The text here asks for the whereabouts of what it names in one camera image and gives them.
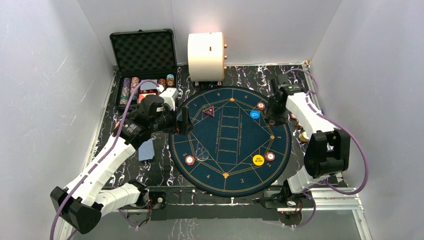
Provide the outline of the red chips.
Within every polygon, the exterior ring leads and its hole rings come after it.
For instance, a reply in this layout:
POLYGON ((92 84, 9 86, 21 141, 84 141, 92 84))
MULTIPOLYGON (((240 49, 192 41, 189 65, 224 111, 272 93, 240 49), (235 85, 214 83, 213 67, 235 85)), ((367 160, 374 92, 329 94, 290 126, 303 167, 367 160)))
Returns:
POLYGON ((256 107, 257 107, 257 109, 259 110, 259 111, 263 111, 263 110, 265 110, 266 109, 266 105, 265 105, 265 103, 264 102, 258 102, 257 104, 256 104, 256 107))
POLYGON ((195 163, 195 158, 192 155, 188 155, 184 159, 185 164, 188 166, 192 166, 195 163))
POLYGON ((275 155, 273 152, 267 152, 267 153, 264 155, 264 158, 265 158, 267 161, 272 162, 272 161, 274 161, 274 160, 276 159, 276 155, 275 155))

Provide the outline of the blue small blind button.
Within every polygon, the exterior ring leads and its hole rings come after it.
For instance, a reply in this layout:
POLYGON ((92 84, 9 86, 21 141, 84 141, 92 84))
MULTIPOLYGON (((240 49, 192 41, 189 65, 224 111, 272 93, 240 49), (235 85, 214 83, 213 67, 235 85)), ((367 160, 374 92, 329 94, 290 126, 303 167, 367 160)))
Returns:
POLYGON ((252 111, 250 111, 249 116, 252 119, 257 120, 257 119, 259 119, 261 117, 261 112, 258 111, 258 110, 252 110, 252 111))

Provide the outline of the brown poker chip stack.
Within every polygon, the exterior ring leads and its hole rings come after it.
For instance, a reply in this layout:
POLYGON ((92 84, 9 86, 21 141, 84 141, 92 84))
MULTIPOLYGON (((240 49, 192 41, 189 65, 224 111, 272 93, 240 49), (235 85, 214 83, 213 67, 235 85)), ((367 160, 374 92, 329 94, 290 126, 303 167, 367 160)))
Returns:
POLYGON ((303 125, 302 125, 299 121, 297 121, 297 122, 295 123, 295 127, 296 127, 296 129, 298 129, 298 130, 302 130, 302 129, 303 129, 303 125))

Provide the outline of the clear dealer button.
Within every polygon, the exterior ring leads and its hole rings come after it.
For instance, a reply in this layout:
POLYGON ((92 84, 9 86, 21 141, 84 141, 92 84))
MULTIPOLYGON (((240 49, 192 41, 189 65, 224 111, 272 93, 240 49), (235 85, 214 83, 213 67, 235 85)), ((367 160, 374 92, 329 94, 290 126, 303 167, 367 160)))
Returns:
POLYGON ((204 162, 210 158, 210 154, 206 148, 199 147, 196 149, 195 158, 199 162, 204 162))

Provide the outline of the yellow big blind button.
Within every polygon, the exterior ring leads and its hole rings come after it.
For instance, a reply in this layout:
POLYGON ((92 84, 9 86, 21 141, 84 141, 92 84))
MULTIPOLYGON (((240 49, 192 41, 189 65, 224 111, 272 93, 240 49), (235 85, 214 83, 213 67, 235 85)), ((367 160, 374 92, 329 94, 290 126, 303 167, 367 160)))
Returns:
POLYGON ((265 159, 262 155, 256 154, 256 155, 253 156, 252 162, 256 166, 262 166, 265 163, 265 159))

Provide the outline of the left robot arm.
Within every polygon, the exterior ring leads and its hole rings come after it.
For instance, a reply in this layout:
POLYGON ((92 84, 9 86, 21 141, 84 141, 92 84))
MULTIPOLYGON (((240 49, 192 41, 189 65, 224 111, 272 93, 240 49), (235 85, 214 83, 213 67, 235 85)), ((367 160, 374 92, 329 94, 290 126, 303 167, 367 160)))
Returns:
POLYGON ((188 135, 194 128, 189 108, 175 109, 171 96, 148 95, 137 109, 126 107, 121 121, 95 159, 64 188, 56 186, 50 193, 56 214, 50 229, 54 238, 59 218, 81 234, 87 234, 102 217, 128 205, 149 205, 150 190, 133 179, 112 190, 102 188, 117 168, 151 138, 155 132, 188 135))

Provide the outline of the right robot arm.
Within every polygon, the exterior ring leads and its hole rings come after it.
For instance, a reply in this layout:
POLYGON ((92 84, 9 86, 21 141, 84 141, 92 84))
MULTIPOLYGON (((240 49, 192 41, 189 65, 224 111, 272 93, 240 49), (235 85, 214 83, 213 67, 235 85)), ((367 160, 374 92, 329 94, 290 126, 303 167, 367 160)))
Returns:
POLYGON ((273 94, 264 112, 265 122, 272 127, 286 124, 293 114, 309 138, 303 167, 284 181, 280 193, 266 197, 286 207, 295 207, 306 198, 307 191, 320 181, 348 169, 349 134, 328 120, 310 100, 302 85, 291 84, 280 74, 270 81, 273 94))

